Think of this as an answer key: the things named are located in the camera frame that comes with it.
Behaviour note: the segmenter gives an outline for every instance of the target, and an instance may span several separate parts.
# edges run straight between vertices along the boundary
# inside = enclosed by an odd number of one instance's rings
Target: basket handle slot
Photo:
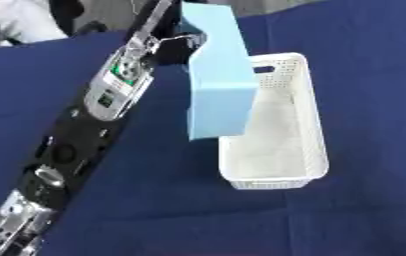
[[[263,67],[254,68],[254,73],[256,73],[256,74],[273,73],[274,71],[275,71],[275,67],[273,67],[273,66],[263,66]]]

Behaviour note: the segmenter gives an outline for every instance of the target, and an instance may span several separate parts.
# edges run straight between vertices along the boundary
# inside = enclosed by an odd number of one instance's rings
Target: blue foam block
[[[189,60],[189,138],[243,133],[258,88],[235,16],[228,6],[183,3],[184,21],[206,42]]]

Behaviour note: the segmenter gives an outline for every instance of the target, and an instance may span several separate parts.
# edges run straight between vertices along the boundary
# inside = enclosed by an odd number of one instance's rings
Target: white plastic basket
[[[251,60],[272,72],[256,74],[260,87],[245,133],[219,139],[222,176],[237,189],[300,188],[323,177],[329,164],[306,58]]]

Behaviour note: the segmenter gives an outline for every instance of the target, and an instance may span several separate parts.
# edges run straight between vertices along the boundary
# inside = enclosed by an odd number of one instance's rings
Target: white cloth
[[[52,17],[47,0],[0,0],[3,39],[22,43],[66,38]]]

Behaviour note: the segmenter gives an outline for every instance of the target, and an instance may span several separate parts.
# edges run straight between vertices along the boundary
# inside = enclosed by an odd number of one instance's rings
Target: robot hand
[[[151,0],[120,47],[58,117],[0,207],[0,256],[33,256],[117,139],[156,65],[183,63],[201,34],[175,34],[179,0]]]

